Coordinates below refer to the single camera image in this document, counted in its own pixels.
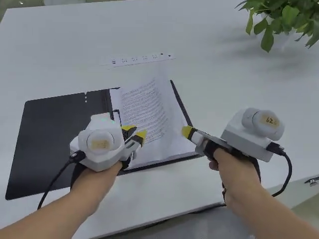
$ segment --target forearm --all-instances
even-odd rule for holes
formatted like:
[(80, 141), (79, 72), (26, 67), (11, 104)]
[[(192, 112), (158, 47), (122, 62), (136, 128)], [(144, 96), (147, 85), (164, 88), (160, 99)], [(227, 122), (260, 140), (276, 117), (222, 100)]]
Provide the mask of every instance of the forearm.
[(0, 231), (0, 238), (70, 239), (90, 216), (91, 202), (69, 193)]
[(246, 194), (239, 214), (258, 239), (319, 239), (316, 229), (299, 219), (266, 190), (256, 195)]
[(98, 208), (111, 189), (122, 164), (103, 172), (86, 170), (64, 197), (0, 230), (6, 239), (70, 239)]

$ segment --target yellow sticker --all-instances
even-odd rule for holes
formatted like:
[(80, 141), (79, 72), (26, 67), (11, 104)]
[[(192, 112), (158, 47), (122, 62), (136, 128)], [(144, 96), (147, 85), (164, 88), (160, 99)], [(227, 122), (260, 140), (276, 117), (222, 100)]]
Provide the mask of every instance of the yellow sticker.
[(107, 140), (93, 140), (91, 142), (91, 148), (94, 149), (106, 149), (109, 148), (110, 144)]
[(278, 128), (280, 126), (279, 120), (272, 115), (261, 115), (260, 123), (266, 124), (273, 128)]

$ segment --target finger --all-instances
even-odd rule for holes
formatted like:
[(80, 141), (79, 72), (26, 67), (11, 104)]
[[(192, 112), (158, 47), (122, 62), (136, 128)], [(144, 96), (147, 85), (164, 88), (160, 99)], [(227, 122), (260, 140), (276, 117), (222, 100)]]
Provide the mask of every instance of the finger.
[(216, 159), (218, 163), (226, 163), (236, 159), (231, 154), (227, 153), (221, 148), (216, 149), (216, 151), (214, 152), (214, 158)]
[(208, 166), (210, 169), (218, 171), (218, 163), (216, 160), (211, 161)]

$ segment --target black cover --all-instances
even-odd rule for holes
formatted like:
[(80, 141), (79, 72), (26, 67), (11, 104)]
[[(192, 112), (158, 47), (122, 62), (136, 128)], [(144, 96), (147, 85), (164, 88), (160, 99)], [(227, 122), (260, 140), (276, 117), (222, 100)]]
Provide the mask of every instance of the black cover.
[[(172, 81), (171, 84), (187, 123), (192, 125)], [(79, 131), (86, 128), (91, 115), (106, 112), (113, 115), (109, 90), (27, 101), (24, 105), (5, 198), (11, 200), (43, 193), (68, 160), (71, 140)], [(191, 158), (194, 157), (121, 171), (121, 174)], [(69, 187), (73, 169), (74, 165), (70, 165), (53, 185), (52, 190)]]

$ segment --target hand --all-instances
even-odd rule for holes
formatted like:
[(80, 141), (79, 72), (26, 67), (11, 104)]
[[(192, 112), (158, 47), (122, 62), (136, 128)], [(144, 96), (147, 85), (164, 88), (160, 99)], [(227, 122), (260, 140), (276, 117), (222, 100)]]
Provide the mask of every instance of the hand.
[(245, 159), (238, 159), (222, 149), (214, 153), (216, 161), (209, 163), (209, 167), (219, 171), (226, 189), (225, 203), (234, 213), (240, 213), (241, 206), (247, 197), (264, 193), (254, 165)]
[(70, 193), (77, 194), (80, 200), (87, 201), (91, 205), (91, 214), (93, 214), (112, 188), (121, 168), (121, 162), (117, 162), (102, 172), (95, 172), (87, 168), (76, 179)]

